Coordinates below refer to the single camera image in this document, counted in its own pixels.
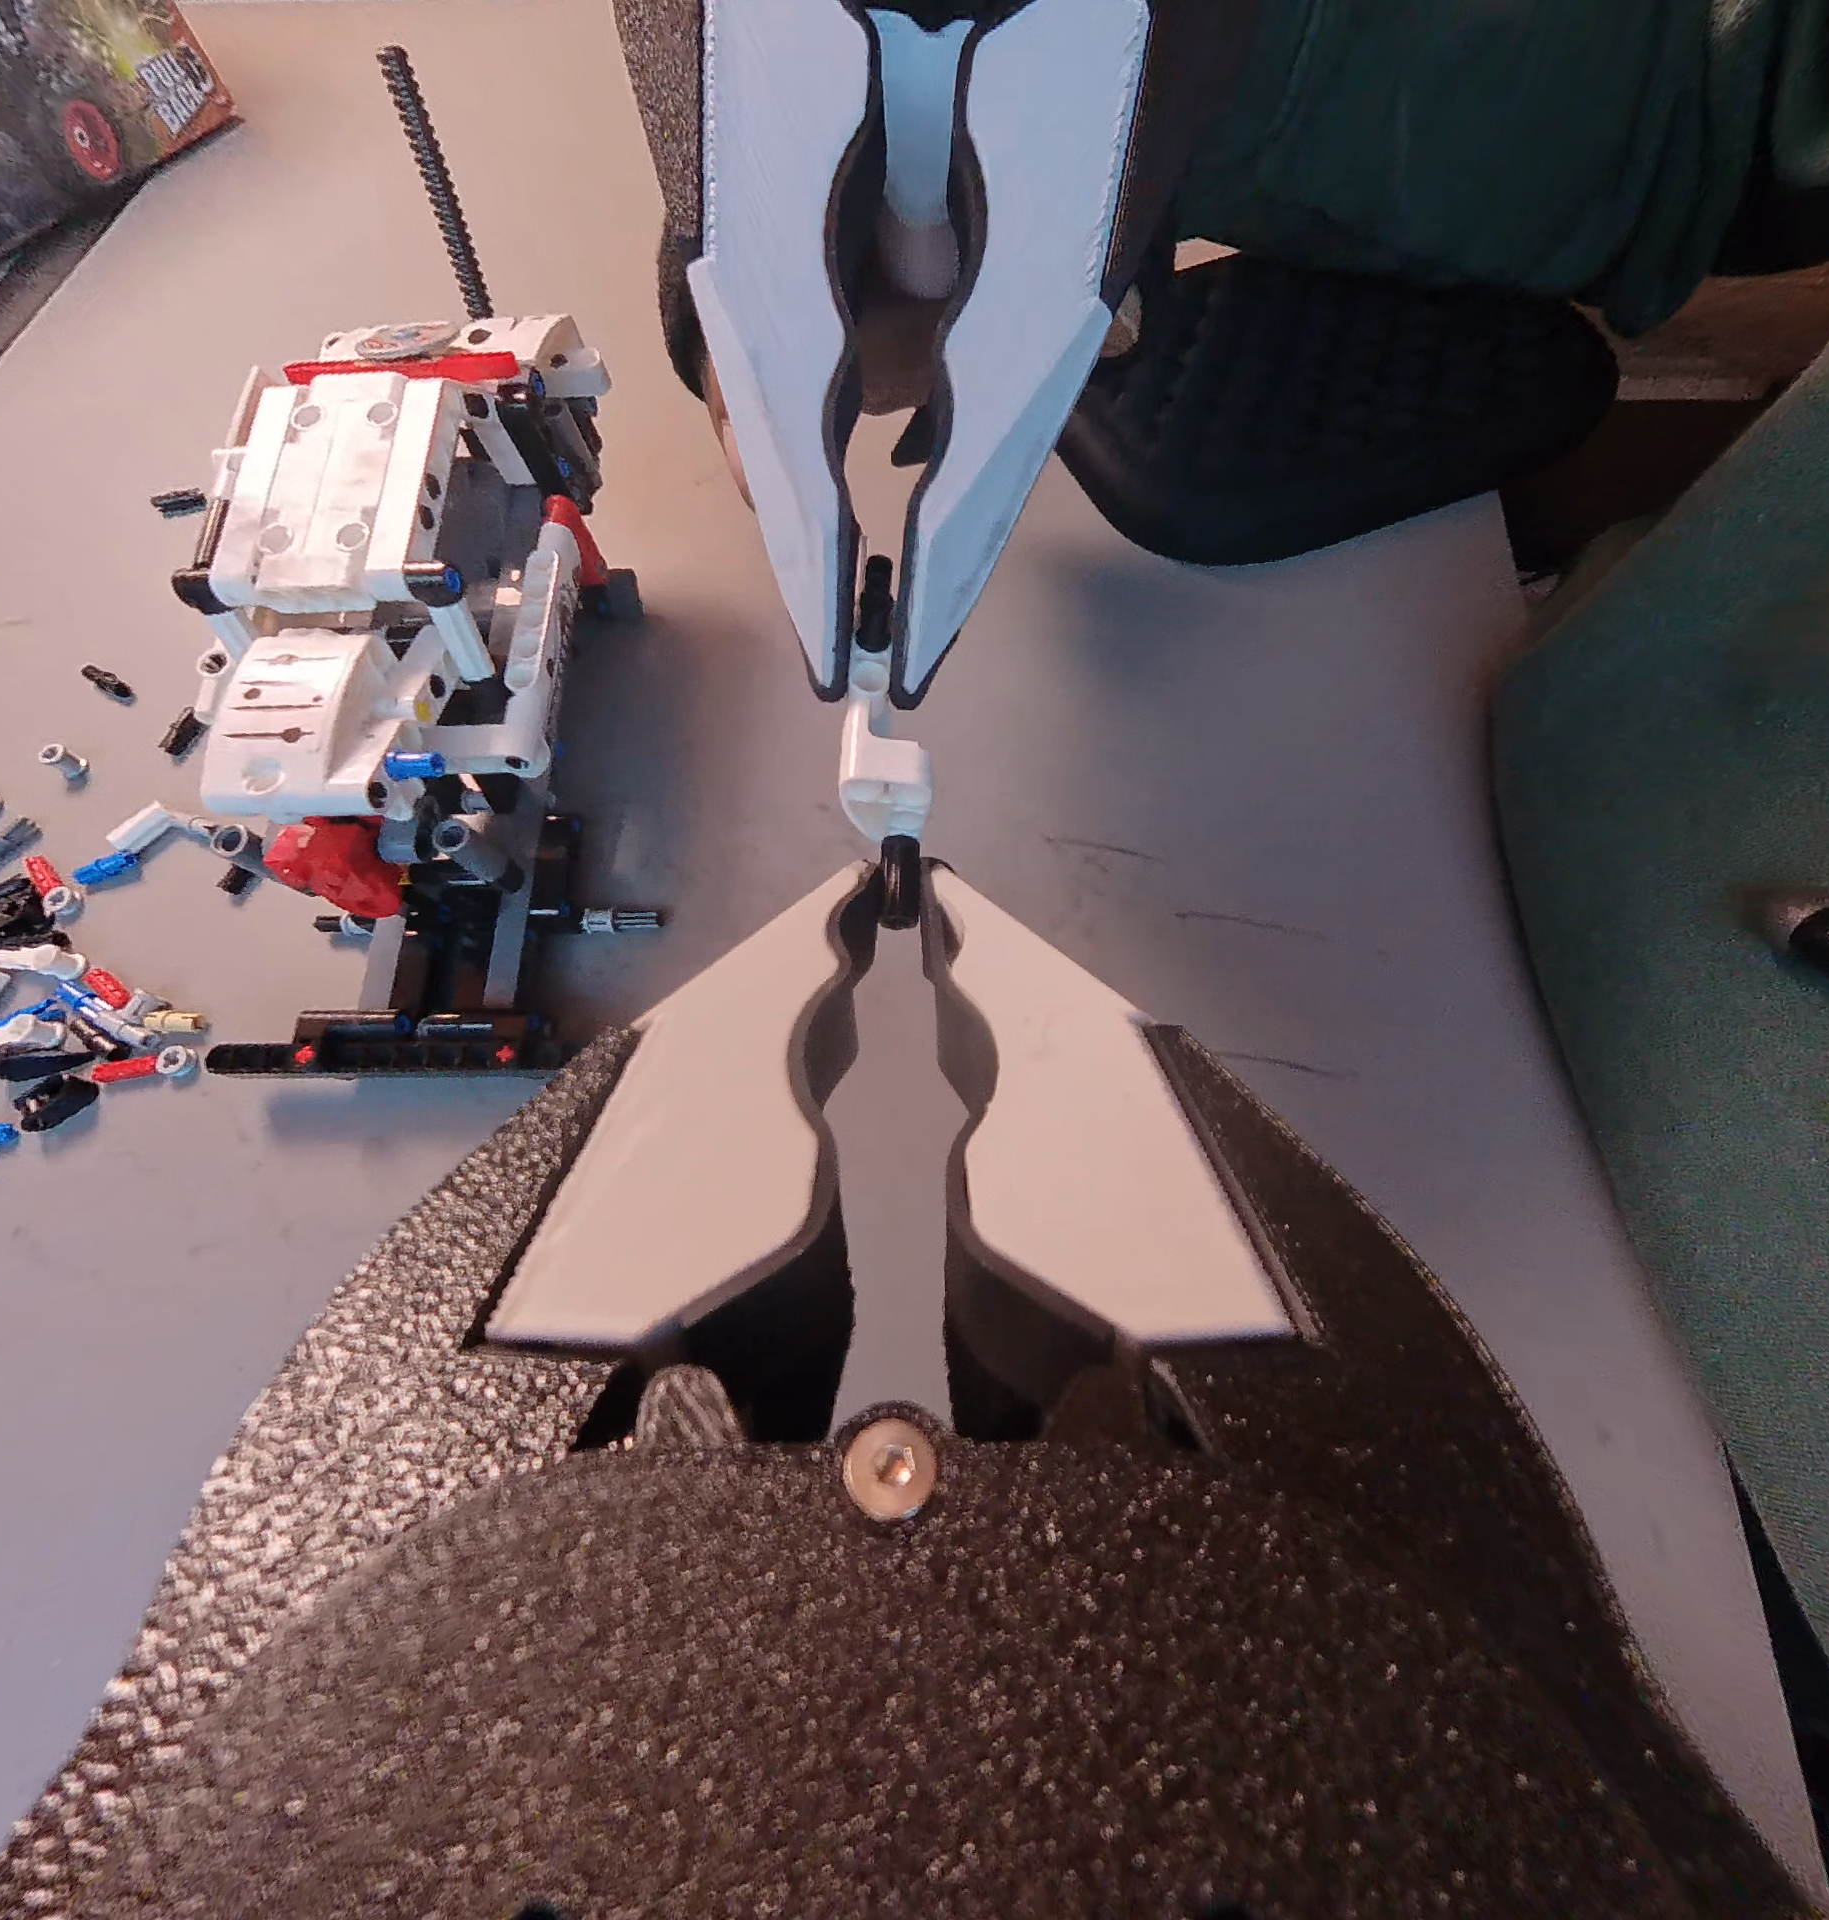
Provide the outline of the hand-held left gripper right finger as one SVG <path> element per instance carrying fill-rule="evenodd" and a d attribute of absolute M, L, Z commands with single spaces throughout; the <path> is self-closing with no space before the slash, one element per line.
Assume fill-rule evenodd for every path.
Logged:
<path fill-rule="evenodd" d="M 1297 1319 L 1161 1066 L 1148 1019 L 928 867 L 950 1149 L 950 1335 L 1008 1399 L 1100 1360 L 1293 1341 Z"/>

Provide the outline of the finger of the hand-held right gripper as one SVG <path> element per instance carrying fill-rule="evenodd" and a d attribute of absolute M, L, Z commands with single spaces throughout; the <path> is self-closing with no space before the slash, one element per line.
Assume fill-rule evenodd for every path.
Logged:
<path fill-rule="evenodd" d="M 982 600 L 1100 359 L 1103 272 L 1143 96 L 1146 5 L 1021 5 L 920 29 L 875 11 L 887 201 L 940 219 L 959 275 L 933 344 L 933 448 L 909 503 L 890 698 L 913 710 Z"/>
<path fill-rule="evenodd" d="M 848 693 L 858 267 L 885 199 L 879 37 L 864 5 L 706 5 L 695 309 L 821 698 Z"/>

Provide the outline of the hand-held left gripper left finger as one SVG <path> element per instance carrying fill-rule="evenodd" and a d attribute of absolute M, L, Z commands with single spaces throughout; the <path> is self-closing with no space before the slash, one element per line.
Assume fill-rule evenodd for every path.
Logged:
<path fill-rule="evenodd" d="M 840 867 L 640 1014 L 492 1344 L 644 1375 L 695 1360 L 733 1405 L 834 1405 L 854 1289 L 826 1095 L 854 1062 L 878 900 L 875 867 Z"/>

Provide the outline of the small white beam part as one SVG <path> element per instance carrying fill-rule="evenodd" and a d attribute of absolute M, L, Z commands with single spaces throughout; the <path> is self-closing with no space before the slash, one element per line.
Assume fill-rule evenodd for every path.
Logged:
<path fill-rule="evenodd" d="M 933 798 L 930 757 L 890 731 L 885 693 L 853 693 L 836 742 L 836 804 L 875 847 L 922 841 Z"/>

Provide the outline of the white brick-built truck model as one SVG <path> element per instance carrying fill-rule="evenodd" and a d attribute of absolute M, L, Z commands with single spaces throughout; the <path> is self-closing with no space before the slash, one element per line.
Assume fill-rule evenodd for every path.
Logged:
<path fill-rule="evenodd" d="M 553 1072 L 541 944 L 661 927 L 575 900 L 585 826 L 553 791 L 575 632 L 640 613 L 590 539 L 607 371 L 575 318 L 492 309 L 413 61 L 381 69 L 464 317 L 253 372 L 172 581 L 214 639 L 176 735 L 205 744 L 210 851 L 371 944 L 357 1007 L 210 1045 L 233 1077 Z"/>

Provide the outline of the person's right forearm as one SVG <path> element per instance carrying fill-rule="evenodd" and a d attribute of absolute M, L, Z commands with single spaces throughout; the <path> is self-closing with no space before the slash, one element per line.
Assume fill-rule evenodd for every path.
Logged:
<path fill-rule="evenodd" d="M 1175 236 L 1647 332 L 1829 258 L 1829 5 L 1265 5 Z"/>

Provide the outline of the grey desk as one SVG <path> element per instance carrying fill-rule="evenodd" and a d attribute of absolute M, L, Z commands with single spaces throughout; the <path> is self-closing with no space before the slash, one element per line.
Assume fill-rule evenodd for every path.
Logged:
<path fill-rule="evenodd" d="M 570 695 L 594 900 L 559 1025 L 627 1021 L 854 852 L 751 517 L 674 379 L 661 207 L 605 5 L 198 9 L 244 126 L 159 177 L 0 359 L 0 791 L 56 864 L 143 804 L 172 600 L 253 362 L 451 312 L 371 51 L 407 42 L 499 303 L 612 371 L 598 540 L 647 615 Z M 1286 566 L 1119 540 L 1061 467 L 909 731 L 933 852 L 1184 1025 L 1432 1264 L 1526 1394 L 1676 1714 L 1796 1860 L 1723 1451 L 1650 1313 L 1512 934 L 1487 693 L 1526 607 L 1471 497 Z M 529 1083 L 116 1088 L 0 1157 L 0 1837 L 122 1667 L 209 1464 L 343 1271 Z"/>

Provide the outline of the toy truck set box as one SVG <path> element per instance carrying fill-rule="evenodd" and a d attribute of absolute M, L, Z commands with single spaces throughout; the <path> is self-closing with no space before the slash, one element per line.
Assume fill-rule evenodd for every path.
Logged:
<path fill-rule="evenodd" d="M 0 258 L 230 119 L 176 5 L 0 5 Z"/>

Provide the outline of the green sweatshirt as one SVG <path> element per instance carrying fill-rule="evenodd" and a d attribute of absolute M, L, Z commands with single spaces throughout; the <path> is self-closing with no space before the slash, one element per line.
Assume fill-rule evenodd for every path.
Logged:
<path fill-rule="evenodd" d="M 1641 1259 L 1829 1654 L 1829 348 L 1497 701 L 1503 858 Z"/>

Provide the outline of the loose small building parts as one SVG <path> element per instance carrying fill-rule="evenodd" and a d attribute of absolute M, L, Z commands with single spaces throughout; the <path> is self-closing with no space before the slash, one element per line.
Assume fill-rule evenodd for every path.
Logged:
<path fill-rule="evenodd" d="M 168 586 L 198 517 L 153 496 L 0 477 L 0 1126 L 35 1114 L 35 1144 L 192 1117 L 279 920 L 214 852 L 214 639 Z"/>

